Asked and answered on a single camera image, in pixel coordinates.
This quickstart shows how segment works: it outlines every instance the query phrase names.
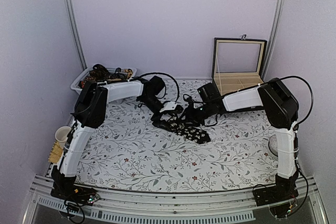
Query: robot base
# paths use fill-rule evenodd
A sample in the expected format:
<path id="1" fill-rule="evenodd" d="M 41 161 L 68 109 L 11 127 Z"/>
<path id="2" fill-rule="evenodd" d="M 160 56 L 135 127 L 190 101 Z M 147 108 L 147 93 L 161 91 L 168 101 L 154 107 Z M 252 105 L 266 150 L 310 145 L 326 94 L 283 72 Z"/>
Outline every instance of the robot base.
<path id="1" fill-rule="evenodd" d="M 97 194 L 97 191 L 93 188 L 75 186 L 76 177 L 65 177 L 59 172 L 56 166 L 52 169 L 51 177 L 54 180 L 54 184 L 50 195 L 55 198 L 87 205 L 92 203 L 92 199 Z"/>
<path id="2" fill-rule="evenodd" d="M 272 187 L 263 187 L 253 190 L 253 195 L 257 206 L 268 205 L 288 199 L 298 197 L 299 193 L 296 189 L 295 181 L 299 176 L 298 171 L 290 178 L 282 178 L 276 175 L 276 185 Z"/>

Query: white basket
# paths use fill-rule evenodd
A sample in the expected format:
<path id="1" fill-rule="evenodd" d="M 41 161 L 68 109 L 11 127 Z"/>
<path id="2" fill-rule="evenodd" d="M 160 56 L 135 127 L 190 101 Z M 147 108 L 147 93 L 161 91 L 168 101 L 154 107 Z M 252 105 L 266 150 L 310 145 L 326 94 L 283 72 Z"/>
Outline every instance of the white basket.
<path id="1" fill-rule="evenodd" d="M 86 76 L 88 76 L 90 74 L 90 71 L 93 70 L 93 66 L 92 67 L 89 67 L 87 69 L 85 69 L 75 80 L 74 82 L 70 85 L 70 88 L 72 90 L 75 90 L 78 94 L 80 94 L 80 92 L 82 91 L 82 89 L 80 87 L 78 87 L 78 84 L 80 83 L 80 81 L 82 81 Z M 114 73 L 116 71 L 116 68 L 106 68 L 110 73 Z M 132 74 L 132 77 L 135 76 L 136 72 L 137 72 L 137 69 L 136 68 L 122 68 L 121 70 L 123 71 L 124 69 L 131 69 L 133 71 L 133 74 Z M 118 99 L 118 100 L 115 100 L 115 101 L 112 101 L 113 103 L 116 103 L 116 104 L 120 104 L 122 103 L 122 100 L 123 99 Z"/>

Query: wooden box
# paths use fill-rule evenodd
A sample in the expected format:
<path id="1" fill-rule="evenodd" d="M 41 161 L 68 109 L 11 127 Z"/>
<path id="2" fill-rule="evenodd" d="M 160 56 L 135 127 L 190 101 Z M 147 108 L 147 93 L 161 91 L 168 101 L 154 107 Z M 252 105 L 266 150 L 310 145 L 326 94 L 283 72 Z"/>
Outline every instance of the wooden box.
<path id="1" fill-rule="evenodd" d="M 215 38 L 212 78 L 222 95 L 263 83 L 266 44 L 260 39 Z"/>

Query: metal pole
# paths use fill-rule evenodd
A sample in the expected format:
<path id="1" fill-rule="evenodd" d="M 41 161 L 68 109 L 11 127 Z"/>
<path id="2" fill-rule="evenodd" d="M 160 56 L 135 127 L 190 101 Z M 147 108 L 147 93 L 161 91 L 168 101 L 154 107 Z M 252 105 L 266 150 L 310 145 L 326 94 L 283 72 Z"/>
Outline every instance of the metal pole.
<path id="1" fill-rule="evenodd" d="M 64 2 L 65 2 L 65 5 L 66 5 L 66 8 L 67 8 L 67 12 L 68 12 L 69 20 L 70 20 L 71 31 L 72 31 L 73 39 L 75 41 L 80 65 L 82 67 L 82 70 L 85 70 L 87 68 L 87 64 L 86 64 L 85 57 L 84 57 L 84 54 L 83 54 L 82 45 L 81 45 L 80 39 L 79 39 L 79 33 L 78 33 L 78 29 L 77 29 L 75 14 L 73 12 L 74 7 L 72 5 L 72 0 L 64 0 Z"/>
<path id="2" fill-rule="evenodd" d="M 282 12 L 282 7 L 284 5 L 284 1 L 285 0 L 277 0 L 276 11 L 275 11 L 274 20 L 273 20 L 273 26 L 272 26 L 272 30 L 271 30 L 268 43 L 267 43 L 267 48 L 266 48 L 264 67 L 261 70 L 262 79 L 264 79 L 264 77 L 266 76 L 269 63 L 272 58 L 272 53 L 273 53 L 275 41 L 277 38 L 277 33 L 278 33 L 278 28 L 279 28 L 281 12 Z"/>

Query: zip tie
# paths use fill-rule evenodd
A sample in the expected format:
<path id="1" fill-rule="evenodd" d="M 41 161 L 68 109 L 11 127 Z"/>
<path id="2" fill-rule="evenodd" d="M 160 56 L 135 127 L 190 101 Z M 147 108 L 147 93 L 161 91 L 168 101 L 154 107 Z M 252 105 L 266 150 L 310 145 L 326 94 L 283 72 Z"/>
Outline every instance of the zip tie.
<path id="1" fill-rule="evenodd" d="M 299 152 L 299 148 L 298 148 L 296 151 L 293 151 L 293 152 L 286 152 L 286 151 L 282 151 L 282 150 L 279 150 L 279 149 L 278 149 L 278 152 L 291 154 L 291 153 Z"/>

